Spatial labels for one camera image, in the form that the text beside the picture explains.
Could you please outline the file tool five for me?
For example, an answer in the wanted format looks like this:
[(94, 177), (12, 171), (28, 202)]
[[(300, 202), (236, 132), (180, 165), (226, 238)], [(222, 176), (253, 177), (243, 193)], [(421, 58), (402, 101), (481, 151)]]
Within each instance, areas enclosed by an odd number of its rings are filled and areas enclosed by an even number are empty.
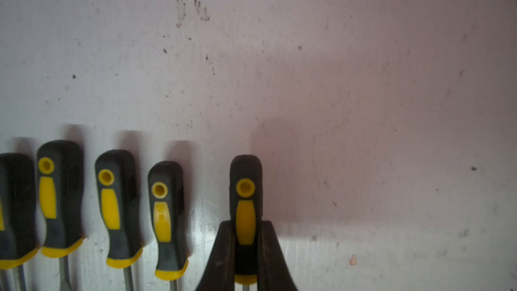
[(185, 231), (184, 180), (179, 163), (162, 161), (148, 173), (153, 232), (158, 243), (155, 276), (178, 290), (188, 268)]

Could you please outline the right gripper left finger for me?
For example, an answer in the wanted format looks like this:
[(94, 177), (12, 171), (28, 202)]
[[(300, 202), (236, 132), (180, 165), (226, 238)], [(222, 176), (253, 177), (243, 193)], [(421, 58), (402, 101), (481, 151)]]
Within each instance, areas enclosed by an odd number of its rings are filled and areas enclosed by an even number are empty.
[(223, 221), (196, 290), (234, 291), (235, 254), (236, 235), (232, 222)]

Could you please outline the file tool four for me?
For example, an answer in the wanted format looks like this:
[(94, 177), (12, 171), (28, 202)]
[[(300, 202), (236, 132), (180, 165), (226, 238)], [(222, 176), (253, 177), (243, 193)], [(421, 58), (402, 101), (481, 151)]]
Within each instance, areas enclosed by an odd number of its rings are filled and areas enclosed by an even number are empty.
[(109, 236), (106, 265), (121, 269), (126, 290), (133, 290), (131, 267), (141, 257), (139, 196), (135, 159), (127, 150), (109, 150), (95, 162), (100, 214)]

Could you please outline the file tool six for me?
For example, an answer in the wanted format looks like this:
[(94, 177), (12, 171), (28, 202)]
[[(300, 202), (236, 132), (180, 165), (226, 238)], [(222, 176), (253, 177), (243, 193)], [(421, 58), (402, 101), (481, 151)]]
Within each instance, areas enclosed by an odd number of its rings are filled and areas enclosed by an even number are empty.
[(257, 283), (257, 234), (263, 215), (263, 170), (253, 155), (230, 165), (230, 217), (235, 242), (235, 283), (249, 290)]

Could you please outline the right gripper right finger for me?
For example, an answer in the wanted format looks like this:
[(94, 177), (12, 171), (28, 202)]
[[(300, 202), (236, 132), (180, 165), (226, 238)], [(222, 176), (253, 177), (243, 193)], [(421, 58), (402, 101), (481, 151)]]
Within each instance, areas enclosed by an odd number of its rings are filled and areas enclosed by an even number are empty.
[(257, 245), (258, 291), (294, 290), (280, 243), (271, 221), (262, 221)]

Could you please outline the file tool three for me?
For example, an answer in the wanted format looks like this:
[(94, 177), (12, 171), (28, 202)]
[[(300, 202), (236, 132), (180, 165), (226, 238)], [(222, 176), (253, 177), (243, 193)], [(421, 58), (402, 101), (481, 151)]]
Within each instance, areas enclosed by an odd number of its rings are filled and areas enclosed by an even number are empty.
[(36, 155), (38, 193), (46, 232), (41, 252), (59, 260), (60, 289), (71, 290), (68, 255), (83, 242), (83, 150), (69, 140), (49, 141)]

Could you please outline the file tool two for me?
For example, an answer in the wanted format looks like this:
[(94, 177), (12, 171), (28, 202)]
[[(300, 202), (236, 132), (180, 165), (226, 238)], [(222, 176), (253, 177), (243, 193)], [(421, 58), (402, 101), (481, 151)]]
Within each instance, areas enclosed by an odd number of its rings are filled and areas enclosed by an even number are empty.
[(13, 271), (25, 290), (25, 262), (38, 253), (34, 162), (20, 153), (1, 155), (1, 269)]

